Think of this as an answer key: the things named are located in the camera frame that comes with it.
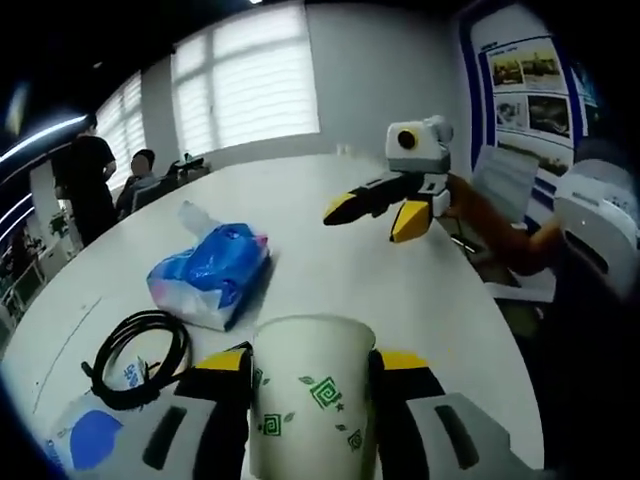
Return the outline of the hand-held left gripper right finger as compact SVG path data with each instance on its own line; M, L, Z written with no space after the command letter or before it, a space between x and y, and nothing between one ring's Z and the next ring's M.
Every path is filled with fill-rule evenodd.
M510 436L460 393L444 392L412 352L369 354L375 440L384 479L528 479Z

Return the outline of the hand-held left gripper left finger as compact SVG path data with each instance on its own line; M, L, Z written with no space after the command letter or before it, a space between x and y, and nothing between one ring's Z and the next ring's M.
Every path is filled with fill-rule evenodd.
M249 438L252 354L242 342L178 376L152 422L143 465L168 479L239 479Z

